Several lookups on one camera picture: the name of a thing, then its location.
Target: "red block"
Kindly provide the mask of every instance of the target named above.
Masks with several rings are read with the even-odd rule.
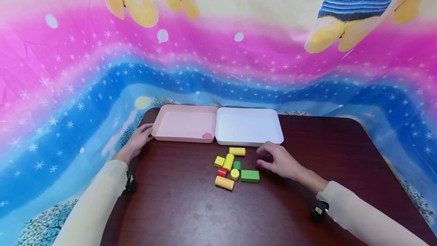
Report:
[[[224,178],[226,177],[227,173],[228,173],[227,169],[224,169],[224,168],[219,168],[217,170],[217,175],[221,176],[221,177],[224,177]]]

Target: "plastic tray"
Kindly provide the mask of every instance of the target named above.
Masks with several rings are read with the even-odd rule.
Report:
[[[214,140],[216,119],[216,107],[164,105],[153,124],[152,136],[172,142],[210,143]]]
[[[278,113],[258,108],[219,108],[215,138],[220,145],[261,146],[268,140],[284,141]]]

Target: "sleeve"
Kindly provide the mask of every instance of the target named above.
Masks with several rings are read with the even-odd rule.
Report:
[[[107,162],[65,221],[53,246],[98,246],[115,202],[126,188],[127,165]]]
[[[329,204],[328,215],[369,246],[427,246],[427,244],[342,185],[330,181],[317,194]]]

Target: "green rectangular block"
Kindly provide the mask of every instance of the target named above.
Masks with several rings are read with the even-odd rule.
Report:
[[[258,183],[259,172],[258,170],[241,170],[240,179],[247,183]]]
[[[232,169],[238,169],[238,171],[241,170],[241,162],[234,161],[234,164],[232,165]]]

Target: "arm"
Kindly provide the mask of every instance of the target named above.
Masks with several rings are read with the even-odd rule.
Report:
[[[369,246],[427,245],[352,191],[334,181],[327,182],[304,168],[282,146],[266,142],[257,153],[270,153],[274,160],[273,163],[258,160],[256,164],[259,168],[266,168],[306,186],[317,194],[317,199],[329,204],[328,215],[335,222]]]
[[[127,166],[152,139],[152,123],[136,129],[129,142],[107,162],[78,200],[53,246],[98,246],[106,222],[126,188]]]

